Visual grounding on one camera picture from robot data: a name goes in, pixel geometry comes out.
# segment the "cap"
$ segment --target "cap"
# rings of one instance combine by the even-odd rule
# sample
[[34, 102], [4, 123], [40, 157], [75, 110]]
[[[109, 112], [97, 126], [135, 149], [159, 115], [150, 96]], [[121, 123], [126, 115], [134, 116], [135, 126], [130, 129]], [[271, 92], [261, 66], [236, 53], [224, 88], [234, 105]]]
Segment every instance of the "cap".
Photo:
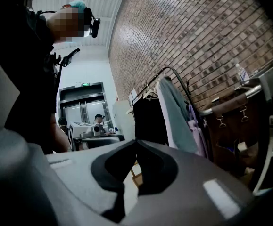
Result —
[[96, 114], [94, 118], [96, 119], [98, 117], [102, 117], [103, 118], [103, 116], [101, 114]]

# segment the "white wall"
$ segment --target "white wall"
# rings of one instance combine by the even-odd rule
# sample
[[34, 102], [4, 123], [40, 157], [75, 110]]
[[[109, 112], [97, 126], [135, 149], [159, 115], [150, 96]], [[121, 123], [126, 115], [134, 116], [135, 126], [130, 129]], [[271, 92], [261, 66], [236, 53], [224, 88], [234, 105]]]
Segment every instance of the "white wall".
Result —
[[[67, 56], [77, 47], [60, 49], [56, 51], [57, 56]], [[61, 81], [59, 89], [74, 86], [76, 82], [81, 83], [96, 83], [103, 82], [106, 94], [107, 104], [109, 107], [110, 117], [115, 125], [112, 113], [112, 107], [116, 101], [117, 92], [113, 81], [108, 51], [105, 46], [83, 46], [79, 47], [80, 52], [74, 56], [74, 59], [67, 67], [63, 67], [61, 74]], [[58, 121], [58, 103], [59, 95], [57, 94], [57, 114], [56, 120]]]

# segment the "lavender garment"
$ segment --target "lavender garment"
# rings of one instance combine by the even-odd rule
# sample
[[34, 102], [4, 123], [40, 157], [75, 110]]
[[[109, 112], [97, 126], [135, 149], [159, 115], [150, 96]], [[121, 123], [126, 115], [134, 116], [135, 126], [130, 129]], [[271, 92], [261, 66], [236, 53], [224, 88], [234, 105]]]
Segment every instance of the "lavender garment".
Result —
[[189, 106], [189, 112], [190, 112], [190, 121], [188, 121], [187, 123], [190, 128], [190, 131], [193, 134], [194, 140], [198, 148], [198, 151], [196, 152], [196, 154], [207, 158], [206, 140], [203, 136], [201, 128], [197, 124], [197, 119], [195, 117], [195, 113], [191, 105]]

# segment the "light blue garment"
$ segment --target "light blue garment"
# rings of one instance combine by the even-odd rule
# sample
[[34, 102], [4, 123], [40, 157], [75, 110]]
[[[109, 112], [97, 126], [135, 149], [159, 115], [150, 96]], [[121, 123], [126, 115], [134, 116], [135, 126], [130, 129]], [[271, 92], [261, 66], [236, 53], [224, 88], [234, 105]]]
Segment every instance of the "light blue garment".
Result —
[[75, 0], [69, 3], [72, 7], [78, 8], [78, 13], [84, 13], [86, 8], [85, 2], [81, 0]]
[[185, 152], [196, 153], [198, 148], [186, 122], [190, 120], [190, 115], [185, 103], [186, 99], [181, 95], [178, 89], [165, 78], [159, 81], [157, 93], [166, 122], [168, 139], [170, 138], [169, 132], [172, 134], [173, 141], [169, 140], [169, 146], [181, 149]]

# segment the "clothing rack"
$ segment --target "clothing rack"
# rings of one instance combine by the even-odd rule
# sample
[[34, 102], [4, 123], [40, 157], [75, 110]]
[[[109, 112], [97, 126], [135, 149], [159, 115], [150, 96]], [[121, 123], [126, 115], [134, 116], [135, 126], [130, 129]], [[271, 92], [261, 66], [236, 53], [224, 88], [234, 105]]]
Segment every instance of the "clothing rack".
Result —
[[192, 100], [192, 98], [191, 98], [191, 96], [190, 96], [190, 93], [189, 93], [188, 89], [186, 88], [186, 86], [184, 85], [184, 83], [183, 83], [181, 77], [179, 76], [178, 72], [177, 72], [174, 68], [168, 67], [168, 66], [163, 67], [160, 71], [157, 72], [157, 74], [154, 75], [154, 77], [153, 77], [153, 78], [148, 82], [148, 84], [140, 91], [140, 93], [137, 94], [136, 98], [138, 98], [138, 96], [140, 96], [140, 95], [147, 89], [148, 85], [151, 84], [155, 79], [157, 79], [158, 76], [159, 76], [165, 69], [170, 69], [170, 70], [172, 70], [172, 71], [174, 72], [175, 76], [177, 77], [178, 81], [181, 83], [182, 88], [183, 88], [185, 94], [187, 95], [188, 100], [189, 100], [191, 106], [193, 107], [194, 113], [195, 113], [195, 115], [196, 115], [196, 119], [198, 120], [198, 126], [199, 126], [199, 127], [201, 128], [201, 130], [204, 132], [205, 129], [204, 129], [204, 126], [203, 126], [203, 122], [202, 122], [202, 120], [200, 119], [199, 112], [198, 112], [198, 110], [196, 109], [196, 107], [195, 107], [195, 105], [194, 105], [194, 103], [193, 103], [193, 100]]

